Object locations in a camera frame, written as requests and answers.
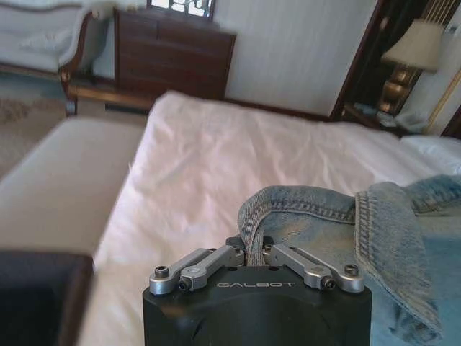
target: wooden dresser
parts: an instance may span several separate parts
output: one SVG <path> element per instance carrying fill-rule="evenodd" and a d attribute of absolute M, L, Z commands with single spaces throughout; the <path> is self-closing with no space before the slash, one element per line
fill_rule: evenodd
<path fill-rule="evenodd" d="M 115 37 L 121 92 L 152 98 L 172 89 L 224 98 L 236 35 L 201 18 L 143 9 L 118 11 Z"/>

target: screw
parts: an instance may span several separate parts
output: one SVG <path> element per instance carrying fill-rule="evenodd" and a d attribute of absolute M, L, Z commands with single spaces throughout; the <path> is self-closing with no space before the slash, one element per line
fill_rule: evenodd
<path fill-rule="evenodd" d="M 357 265 L 345 265 L 344 272 L 347 276 L 359 276 L 359 267 Z"/>
<path fill-rule="evenodd" d="M 192 288 L 192 282 L 189 278 L 182 278 L 178 282 L 178 288 L 181 292 L 187 292 Z"/>
<path fill-rule="evenodd" d="M 153 271 L 154 275 L 156 276 L 157 279 L 164 279 L 168 277 L 169 274 L 169 269 L 168 267 L 165 267 L 164 265 L 161 265 L 160 267 L 157 267 Z"/>
<path fill-rule="evenodd" d="M 321 290 L 333 290 L 336 287 L 336 283 L 331 276 L 324 276 L 320 281 Z"/>

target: denim jacket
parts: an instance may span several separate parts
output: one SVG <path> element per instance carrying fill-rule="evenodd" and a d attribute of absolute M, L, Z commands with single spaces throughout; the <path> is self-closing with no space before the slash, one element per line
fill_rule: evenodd
<path fill-rule="evenodd" d="M 408 187 L 379 183 L 355 198 L 317 187 L 268 187 L 241 207 L 238 227 L 248 265 L 264 264 L 263 235 L 338 267 L 358 262 L 373 292 L 372 345 L 438 343 L 440 306 L 445 329 L 459 342 L 461 176 Z"/>

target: patterned rug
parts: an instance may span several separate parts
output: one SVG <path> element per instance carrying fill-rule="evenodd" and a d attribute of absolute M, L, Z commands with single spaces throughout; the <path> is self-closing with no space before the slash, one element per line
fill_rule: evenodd
<path fill-rule="evenodd" d="M 58 100 L 0 98 L 0 179 L 65 117 Z"/>

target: bed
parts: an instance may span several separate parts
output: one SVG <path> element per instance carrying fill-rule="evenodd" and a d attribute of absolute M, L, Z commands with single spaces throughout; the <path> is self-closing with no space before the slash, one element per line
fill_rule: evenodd
<path fill-rule="evenodd" d="M 151 111 L 94 255 L 79 344 L 144 345 L 141 292 L 153 268 L 237 234 L 239 207 L 263 187 L 312 185 L 353 195 L 375 182 L 408 185 L 442 173 L 389 133 L 169 92 Z"/>

